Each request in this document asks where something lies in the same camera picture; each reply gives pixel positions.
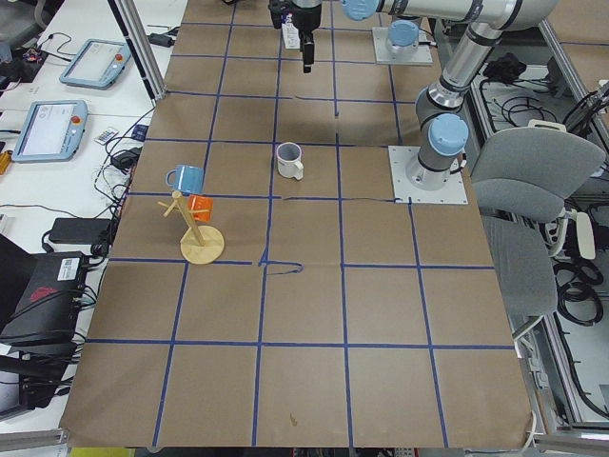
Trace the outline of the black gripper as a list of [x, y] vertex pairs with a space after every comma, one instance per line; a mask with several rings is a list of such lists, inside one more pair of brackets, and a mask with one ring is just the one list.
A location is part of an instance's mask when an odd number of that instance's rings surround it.
[[[302, 33], [312, 33], [320, 26], [320, 0], [292, 0], [292, 22]], [[310, 73], [314, 64], [315, 44], [302, 43], [303, 72]]]

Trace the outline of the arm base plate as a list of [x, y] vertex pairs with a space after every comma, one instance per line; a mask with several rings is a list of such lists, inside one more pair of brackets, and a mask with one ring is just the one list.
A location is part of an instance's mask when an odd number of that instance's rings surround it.
[[431, 66], [433, 58], [431, 54], [431, 41], [427, 34], [415, 28], [418, 37], [409, 32], [404, 44], [399, 40], [392, 40], [389, 28], [372, 29], [372, 41], [377, 64], [381, 65], [403, 65], [403, 66]]
[[419, 147], [389, 146], [388, 156], [394, 200], [403, 204], [467, 205], [458, 158], [436, 172], [419, 162]]

